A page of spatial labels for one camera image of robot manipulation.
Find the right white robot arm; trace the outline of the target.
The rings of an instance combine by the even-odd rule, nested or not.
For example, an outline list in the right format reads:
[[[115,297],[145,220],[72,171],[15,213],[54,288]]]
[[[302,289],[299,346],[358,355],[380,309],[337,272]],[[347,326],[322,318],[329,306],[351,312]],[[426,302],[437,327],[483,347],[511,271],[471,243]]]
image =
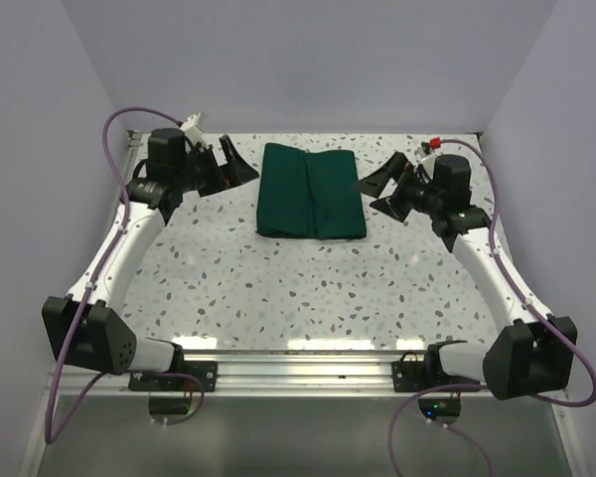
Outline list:
[[[459,155],[429,156],[419,164],[394,153],[355,186],[372,197],[373,209],[404,222],[411,212],[426,215],[433,232],[469,272],[499,331],[489,347],[465,340],[428,346],[422,377],[434,390],[484,383],[495,398],[533,396],[564,389],[571,374],[569,345],[577,329],[555,317],[528,289],[504,257],[491,219],[471,202],[471,167]]]

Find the green surgical drape cloth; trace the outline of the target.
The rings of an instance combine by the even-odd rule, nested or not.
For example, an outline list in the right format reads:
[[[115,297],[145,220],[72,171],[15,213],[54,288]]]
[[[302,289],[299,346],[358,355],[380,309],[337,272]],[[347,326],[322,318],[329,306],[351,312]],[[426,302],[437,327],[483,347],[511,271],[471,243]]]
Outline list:
[[[256,231],[268,238],[363,239],[367,224],[356,157],[349,150],[264,147]]]

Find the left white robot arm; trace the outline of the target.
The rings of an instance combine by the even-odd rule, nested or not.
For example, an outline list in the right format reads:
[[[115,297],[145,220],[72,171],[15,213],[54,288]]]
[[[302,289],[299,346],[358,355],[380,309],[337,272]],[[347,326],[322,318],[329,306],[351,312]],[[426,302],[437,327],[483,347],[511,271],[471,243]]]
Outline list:
[[[126,293],[143,258],[166,228],[185,194],[211,196],[244,185],[258,173],[224,134],[219,164],[212,146],[182,129],[159,128],[147,141],[147,157],[126,184],[115,219],[87,270],[63,297],[49,297],[42,316],[60,365],[103,374],[151,372],[164,390],[187,376],[179,345],[140,338],[122,313]]]

